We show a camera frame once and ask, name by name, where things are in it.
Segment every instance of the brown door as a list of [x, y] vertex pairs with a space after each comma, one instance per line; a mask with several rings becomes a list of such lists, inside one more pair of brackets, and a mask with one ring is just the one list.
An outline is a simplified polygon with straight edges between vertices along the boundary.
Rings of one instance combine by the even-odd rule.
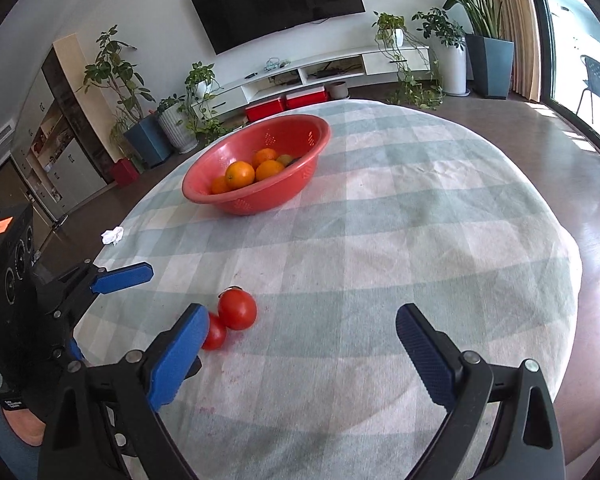
[[51, 232], [53, 222], [42, 206], [35, 200], [24, 180], [9, 158], [0, 167], [0, 212], [31, 202], [33, 204], [33, 245], [38, 250]]

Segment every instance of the wooden floor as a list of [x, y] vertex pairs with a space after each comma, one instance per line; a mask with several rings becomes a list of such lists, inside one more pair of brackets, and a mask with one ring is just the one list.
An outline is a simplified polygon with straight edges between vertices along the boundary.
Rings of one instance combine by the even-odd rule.
[[[391, 85], [351, 90], [382, 100]], [[571, 361], [555, 400], [566, 461], [600, 437], [600, 155], [548, 108], [507, 101], [447, 97], [434, 115], [462, 124], [499, 147], [536, 186], [580, 248], [584, 274]], [[43, 253], [51, 272], [97, 256], [100, 234], [188, 155], [174, 156], [124, 189], [111, 189], [72, 213]]]

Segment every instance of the round table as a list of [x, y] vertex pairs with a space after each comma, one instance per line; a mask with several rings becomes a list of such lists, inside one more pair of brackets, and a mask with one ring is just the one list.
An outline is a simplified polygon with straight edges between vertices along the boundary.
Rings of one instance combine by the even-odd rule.
[[582, 268], [522, 172], [422, 112], [357, 100], [296, 111], [333, 137], [282, 208], [237, 217], [189, 203], [180, 186], [195, 157], [138, 203], [96, 263], [147, 261], [155, 277], [98, 298], [77, 331], [87, 358], [145, 349], [190, 303], [214, 311], [229, 285], [256, 297], [256, 325], [202, 352], [202, 371], [160, 410], [201, 479], [405, 478], [445, 412], [396, 336], [404, 303], [488, 362], [533, 357], [555, 397]]

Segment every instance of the sliding glass door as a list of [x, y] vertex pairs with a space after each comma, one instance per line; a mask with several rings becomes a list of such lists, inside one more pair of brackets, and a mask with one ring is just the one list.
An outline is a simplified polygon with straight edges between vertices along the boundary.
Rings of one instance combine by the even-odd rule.
[[584, 0], [536, 0], [542, 98], [600, 149], [600, 21]]

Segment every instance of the orange label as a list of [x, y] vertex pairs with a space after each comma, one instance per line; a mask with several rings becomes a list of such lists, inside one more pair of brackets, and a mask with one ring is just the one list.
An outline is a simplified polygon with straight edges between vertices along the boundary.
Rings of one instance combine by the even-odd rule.
[[13, 216], [5, 218], [4, 220], [0, 220], [0, 235], [7, 230], [7, 227], [9, 227], [9, 224], [12, 220]]

